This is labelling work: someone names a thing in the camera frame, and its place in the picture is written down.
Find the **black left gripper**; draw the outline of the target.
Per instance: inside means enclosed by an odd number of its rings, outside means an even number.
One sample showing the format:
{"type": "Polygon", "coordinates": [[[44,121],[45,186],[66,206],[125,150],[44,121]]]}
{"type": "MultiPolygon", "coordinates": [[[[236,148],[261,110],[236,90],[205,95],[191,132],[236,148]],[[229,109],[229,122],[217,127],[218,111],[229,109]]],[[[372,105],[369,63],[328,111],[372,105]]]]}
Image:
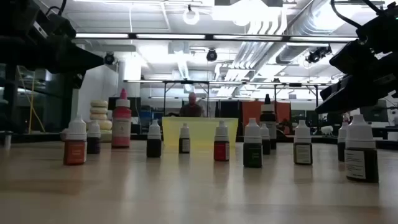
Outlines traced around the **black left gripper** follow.
{"type": "Polygon", "coordinates": [[[28,37],[18,39],[21,41],[18,65],[44,68],[53,73],[76,72],[73,76],[74,89],[81,88],[87,70],[104,65],[103,57],[77,47],[72,42],[64,42],[60,35],[39,38],[36,42],[28,37]]]}

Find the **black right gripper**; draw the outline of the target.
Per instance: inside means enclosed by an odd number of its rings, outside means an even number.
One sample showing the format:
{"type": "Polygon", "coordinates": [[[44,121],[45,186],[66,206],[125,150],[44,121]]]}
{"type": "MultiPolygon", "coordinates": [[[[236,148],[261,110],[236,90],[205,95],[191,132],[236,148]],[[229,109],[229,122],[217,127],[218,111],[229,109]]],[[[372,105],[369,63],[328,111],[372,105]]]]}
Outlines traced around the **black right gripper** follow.
{"type": "Polygon", "coordinates": [[[323,103],[318,114],[344,113],[374,106],[378,100],[394,94],[397,83],[397,59],[382,58],[359,62],[354,76],[345,76],[320,92],[323,103]]]}

